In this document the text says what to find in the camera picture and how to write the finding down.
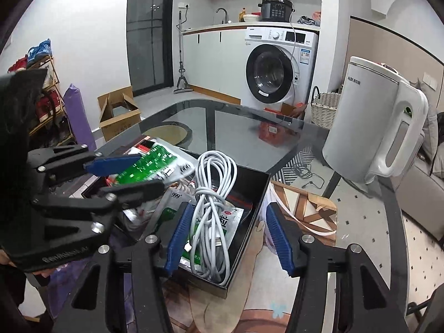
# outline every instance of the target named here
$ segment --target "gray sofa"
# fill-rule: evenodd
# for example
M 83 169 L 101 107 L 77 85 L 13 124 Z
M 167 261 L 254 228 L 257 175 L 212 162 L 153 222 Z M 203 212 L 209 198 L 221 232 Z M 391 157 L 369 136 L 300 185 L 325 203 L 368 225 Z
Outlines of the gray sofa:
M 401 209 L 443 245 L 444 142 L 438 145 L 437 109 L 432 104 L 431 98 L 435 92 L 420 80 L 411 84 L 422 90 L 429 101 L 427 119 L 417 143 L 417 149 L 422 145 L 422 154 L 415 152 L 410 157 L 407 169 L 404 169 L 401 176 L 393 177 L 392 183 Z M 434 160 L 432 174 L 430 174 L 431 166 L 425 160 Z
M 392 178 L 399 206 L 437 240 L 444 237 L 444 181 L 415 156 L 403 176 Z

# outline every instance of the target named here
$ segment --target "kitchen counter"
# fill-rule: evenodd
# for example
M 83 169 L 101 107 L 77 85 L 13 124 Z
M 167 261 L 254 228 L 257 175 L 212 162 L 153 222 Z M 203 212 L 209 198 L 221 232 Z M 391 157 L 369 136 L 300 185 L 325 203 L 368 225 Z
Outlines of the kitchen counter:
M 286 27 L 290 28 L 293 26 L 298 30 L 306 30 L 306 31 L 316 31 L 319 32 L 321 28 L 319 26 L 313 25 L 303 25 L 303 24 L 290 24 L 289 22 L 268 22 L 268 21 L 258 21 L 258 22 L 232 22 L 230 24 L 221 24 L 221 25 L 211 25 L 206 27 L 199 27 L 195 29 L 186 30 L 183 34 L 196 34 L 204 31 L 218 31 L 218 30 L 230 30 L 230 29 L 246 29 L 248 26 L 270 26 L 270 27 Z

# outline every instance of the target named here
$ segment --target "red shoe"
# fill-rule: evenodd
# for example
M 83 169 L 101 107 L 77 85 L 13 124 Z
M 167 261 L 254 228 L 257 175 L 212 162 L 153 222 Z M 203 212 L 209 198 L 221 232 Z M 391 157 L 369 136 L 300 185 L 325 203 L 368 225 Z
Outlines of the red shoe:
M 17 63 L 15 62 L 14 65 L 12 65 L 12 66 L 7 70 L 8 73 L 12 73 L 12 72 L 14 72 L 14 71 L 16 70 L 16 65 L 17 65 Z
M 25 70 L 27 64 L 27 55 L 18 59 L 14 65 L 12 65 L 7 71 L 8 73 L 12 73 L 13 71 Z
M 59 112 L 62 108 L 62 104 L 60 104 L 59 95 L 57 94 L 57 92 L 54 89 L 50 90 L 48 93 L 49 93 L 49 96 L 51 97 L 52 101 L 54 101 L 55 111 Z
M 49 111 L 49 100 L 47 97 L 42 97 L 36 103 L 36 115 L 40 122 L 43 122 L 49 118 Z
M 21 59 L 17 60 L 17 62 L 16 62 L 16 71 L 26 70 L 26 64 L 27 64 L 27 55 L 25 55 Z

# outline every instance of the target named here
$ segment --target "label sticker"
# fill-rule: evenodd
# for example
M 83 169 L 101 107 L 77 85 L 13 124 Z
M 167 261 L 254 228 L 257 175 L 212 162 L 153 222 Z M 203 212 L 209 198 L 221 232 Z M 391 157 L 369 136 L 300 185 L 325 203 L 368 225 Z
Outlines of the label sticker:
M 299 59 L 301 64 L 306 64 L 310 62 L 310 50 L 301 49 L 301 58 Z

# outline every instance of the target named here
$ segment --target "bowl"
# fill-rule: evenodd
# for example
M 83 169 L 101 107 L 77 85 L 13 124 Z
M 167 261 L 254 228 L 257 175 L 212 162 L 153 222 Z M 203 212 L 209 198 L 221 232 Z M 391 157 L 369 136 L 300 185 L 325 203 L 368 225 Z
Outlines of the bowl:
M 261 17 L 257 16 L 257 15 L 246 14 L 246 15 L 244 15 L 244 21 L 245 22 L 257 22 L 257 21 L 261 21 Z

